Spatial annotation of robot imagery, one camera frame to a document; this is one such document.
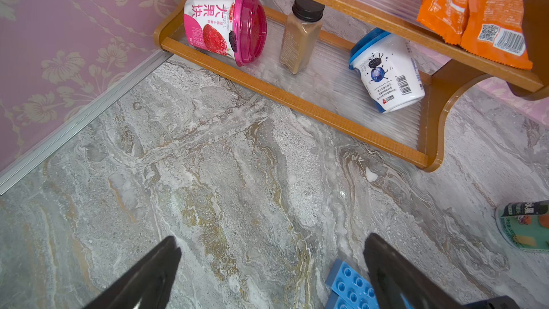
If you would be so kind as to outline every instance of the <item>cartoon illustration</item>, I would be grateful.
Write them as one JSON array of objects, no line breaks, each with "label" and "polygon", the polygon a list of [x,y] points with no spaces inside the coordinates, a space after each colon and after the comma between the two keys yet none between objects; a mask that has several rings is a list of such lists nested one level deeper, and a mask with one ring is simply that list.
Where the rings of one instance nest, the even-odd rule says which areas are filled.
[{"label": "cartoon illustration", "polygon": [[378,54],[377,57],[374,57],[368,63],[368,67],[372,69],[371,71],[372,80],[375,81],[376,83],[379,83],[384,78],[388,79],[387,77],[385,77],[385,74],[387,74],[389,70],[386,71],[383,69],[383,66],[380,67],[382,57],[383,57],[383,54]]},{"label": "cartoon illustration", "polygon": [[549,215],[548,214],[538,216],[538,221],[540,223],[540,226],[549,229]]},{"label": "cartoon illustration", "polygon": [[528,215],[520,215],[517,216],[518,223],[520,224],[531,224],[532,223],[532,217]]}]

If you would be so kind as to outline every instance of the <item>blue plastic block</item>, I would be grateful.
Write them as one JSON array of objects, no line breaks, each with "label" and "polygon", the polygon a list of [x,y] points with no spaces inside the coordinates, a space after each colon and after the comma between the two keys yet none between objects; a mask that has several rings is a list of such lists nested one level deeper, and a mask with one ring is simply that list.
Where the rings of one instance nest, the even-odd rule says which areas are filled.
[{"label": "blue plastic block", "polygon": [[351,307],[338,294],[332,292],[325,309],[351,309]]},{"label": "blue plastic block", "polygon": [[[326,285],[332,288],[333,292],[345,301],[347,309],[379,309],[372,285],[362,278],[346,262],[336,259],[332,270],[326,278]],[[334,300],[334,307],[340,309],[339,300]]]}]

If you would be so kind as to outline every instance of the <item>barcode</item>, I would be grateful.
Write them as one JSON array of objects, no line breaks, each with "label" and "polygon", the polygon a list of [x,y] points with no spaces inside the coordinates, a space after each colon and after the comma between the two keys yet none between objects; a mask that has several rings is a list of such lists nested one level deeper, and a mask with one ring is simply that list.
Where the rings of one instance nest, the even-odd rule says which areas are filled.
[{"label": "barcode", "polygon": [[517,56],[526,50],[524,36],[521,33],[503,28],[494,41],[494,47]]},{"label": "barcode", "polygon": [[412,90],[410,89],[410,86],[408,85],[408,81],[406,81],[405,76],[400,76],[396,78],[396,83],[399,85],[400,92],[404,94],[412,93]]},{"label": "barcode", "polygon": [[482,24],[482,30],[479,34],[479,40],[493,42],[500,28],[494,24]]}]

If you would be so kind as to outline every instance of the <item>pink wallpaper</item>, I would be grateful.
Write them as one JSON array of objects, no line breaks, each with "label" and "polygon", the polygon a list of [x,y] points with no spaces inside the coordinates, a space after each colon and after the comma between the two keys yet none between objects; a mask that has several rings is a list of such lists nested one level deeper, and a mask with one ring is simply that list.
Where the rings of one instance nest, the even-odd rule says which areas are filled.
[{"label": "pink wallpaper", "polygon": [[179,0],[0,0],[0,171],[156,50]]}]

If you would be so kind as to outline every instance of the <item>aluminum baseboard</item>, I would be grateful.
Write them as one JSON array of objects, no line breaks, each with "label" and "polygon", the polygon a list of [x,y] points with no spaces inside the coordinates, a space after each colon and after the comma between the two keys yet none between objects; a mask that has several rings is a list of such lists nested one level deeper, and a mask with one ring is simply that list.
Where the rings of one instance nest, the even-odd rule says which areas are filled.
[{"label": "aluminum baseboard", "polygon": [[82,130],[89,122],[105,111],[126,92],[137,85],[159,65],[166,61],[172,53],[158,50],[143,61],[139,66],[120,79],[100,97],[80,110],[78,114],[63,123],[53,133],[40,141],[23,156],[9,165],[0,173],[0,196],[22,179],[27,173],[38,166],[48,156],[60,148],[65,142]]}]

